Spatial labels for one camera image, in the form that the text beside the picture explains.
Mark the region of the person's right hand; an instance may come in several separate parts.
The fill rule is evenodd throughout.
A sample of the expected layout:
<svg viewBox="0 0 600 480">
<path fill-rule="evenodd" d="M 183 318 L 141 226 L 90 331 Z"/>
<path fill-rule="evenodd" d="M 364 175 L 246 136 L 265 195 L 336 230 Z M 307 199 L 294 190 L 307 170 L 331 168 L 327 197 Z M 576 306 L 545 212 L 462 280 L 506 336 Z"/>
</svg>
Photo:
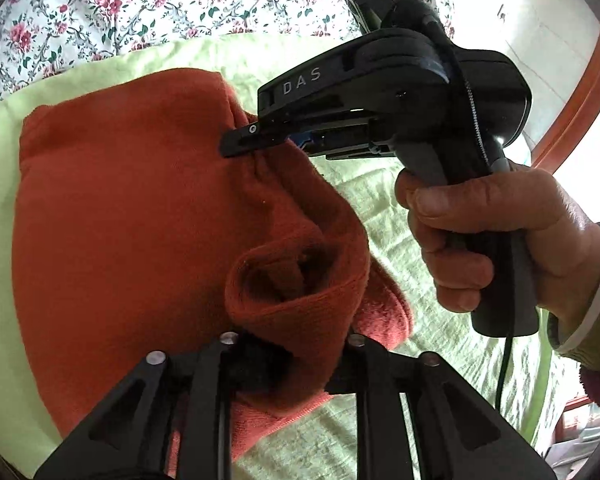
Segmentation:
<svg viewBox="0 0 600 480">
<path fill-rule="evenodd" d="M 394 186 L 446 310 L 475 310 L 494 277 L 485 256 L 448 243 L 451 233 L 524 232 L 539 305 L 572 332 L 600 284 L 600 226 L 555 178 L 513 165 L 509 172 L 451 186 L 428 186 L 402 170 Z"/>
</svg>

